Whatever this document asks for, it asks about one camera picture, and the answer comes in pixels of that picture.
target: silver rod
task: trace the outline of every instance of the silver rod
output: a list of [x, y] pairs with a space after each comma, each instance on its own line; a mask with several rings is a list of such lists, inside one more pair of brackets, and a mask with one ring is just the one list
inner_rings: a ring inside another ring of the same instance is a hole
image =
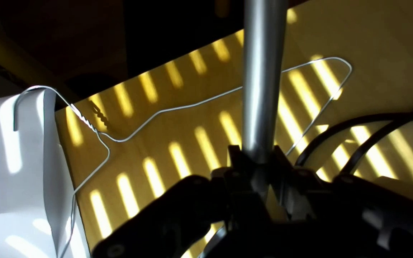
[[287, 0], [245, 1], [243, 150], [267, 163], [274, 148]]

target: white object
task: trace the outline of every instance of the white object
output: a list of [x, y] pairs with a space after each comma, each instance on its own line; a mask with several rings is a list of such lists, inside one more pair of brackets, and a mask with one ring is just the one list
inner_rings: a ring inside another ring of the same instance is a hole
[[[55, 122], [55, 93], [0, 99], [0, 258], [58, 257], [69, 232], [73, 185]], [[88, 257], [79, 212], [65, 257]]]

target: black mechanical part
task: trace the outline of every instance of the black mechanical part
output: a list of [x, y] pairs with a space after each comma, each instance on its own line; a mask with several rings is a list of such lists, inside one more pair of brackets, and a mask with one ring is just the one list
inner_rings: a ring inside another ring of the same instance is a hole
[[227, 226], [207, 245], [205, 258], [387, 255], [376, 245], [377, 231], [362, 221], [360, 209], [344, 211], [342, 199], [327, 183], [310, 171], [294, 169], [280, 148], [271, 155], [268, 179], [291, 219], [287, 224], [271, 222], [263, 199], [250, 186], [255, 163], [238, 146], [230, 146], [230, 155], [233, 168], [212, 173], [212, 181], [222, 178], [221, 182], [228, 185]]
[[222, 218], [221, 185], [188, 176], [119, 226], [93, 249], [93, 258], [179, 258]]
[[376, 245], [392, 257], [413, 257], [413, 201], [354, 176], [337, 176], [331, 186], [344, 209], [359, 209], [362, 215], [367, 211], [380, 218], [374, 225], [379, 232], [373, 241]]

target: black wire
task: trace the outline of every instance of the black wire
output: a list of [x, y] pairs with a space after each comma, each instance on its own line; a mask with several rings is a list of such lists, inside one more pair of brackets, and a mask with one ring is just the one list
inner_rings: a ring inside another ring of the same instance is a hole
[[334, 125], [330, 129], [327, 129], [324, 133], [319, 135], [313, 142], [310, 142], [310, 145], [304, 149], [304, 152], [296, 161], [296, 166], [303, 166], [309, 161], [310, 155], [324, 140], [330, 139], [336, 133], [346, 130], [349, 128], [362, 125], [362, 123], [372, 123], [372, 122], [380, 122], [380, 120], [392, 120], [392, 122], [383, 126], [382, 129], [379, 129], [377, 132], [374, 132], [362, 146], [359, 146], [359, 149], [350, 156], [349, 162], [344, 165], [344, 168], [339, 173], [339, 176], [353, 175], [359, 162], [367, 153], [370, 148], [373, 148], [379, 140], [382, 140], [385, 136], [387, 136], [393, 130], [407, 125], [409, 122], [413, 122], [413, 112], [366, 115], [366, 116], [360, 116], [360, 118]]
[[356, 152], [350, 156], [349, 162], [339, 172], [339, 176], [353, 175], [362, 158], [367, 153], [370, 148], [373, 148], [379, 140], [387, 136], [390, 132], [402, 128], [403, 125], [412, 122], [409, 116], [403, 116], [402, 119], [392, 120], [386, 126], [380, 128], [374, 132]]
[[354, 119], [344, 120], [329, 128], [326, 132], [319, 135], [316, 139], [310, 142], [310, 145], [303, 150], [303, 153], [297, 158], [296, 166], [304, 166], [309, 161], [310, 155], [327, 139], [333, 138], [336, 133], [346, 130], [349, 128], [363, 125], [363, 123], [373, 123], [382, 120], [396, 120], [403, 119], [405, 116], [410, 116], [410, 113], [379, 113], [379, 115], [366, 115]]

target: yellow surface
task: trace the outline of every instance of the yellow surface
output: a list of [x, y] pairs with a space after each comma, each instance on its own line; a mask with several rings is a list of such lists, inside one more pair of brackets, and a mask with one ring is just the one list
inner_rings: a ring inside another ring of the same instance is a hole
[[[241, 85], [243, 34], [238, 32], [195, 50], [78, 106], [99, 129], [116, 138], [126, 136], [162, 107], [192, 103]], [[331, 54], [350, 60], [354, 73], [307, 139], [298, 139], [301, 130], [329, 93], [337, 93], [339, 77], [346, 75], [346, 69], [329, 62], [283, 76], [276, 143], [283, 149], [298, 143], [291, 161], [313, 136], [340, 120], [413, 110], [412, 3], [316, 0], [293, 9], [284, 66]], [[58, 126], [78, 185], [102, 161], [105, 150], [68, 109], [58, 112]], [[354, 148], [376, 129], [377, 125], [359, 126], [336, 136], [314, 155], [310, 166], [331, 179]], [[179, 178], [190, 173], [208, 176], [211, 169], [227, 165], [227, 146], [240, 143], [240, 133], [238, 92], [205, 106], [162, 115], [128, 143], [108, 140], [114, 150], [109, 163], [78, 198], [92, 247]], [[386, 175], [413, 182], [413, 123], [372, 149], [357, 175], [372, 181]], [[383, 186], [413, 198], [413, 186]], [[195, 257], [202, 244], [200, 241], [187, 257]]]

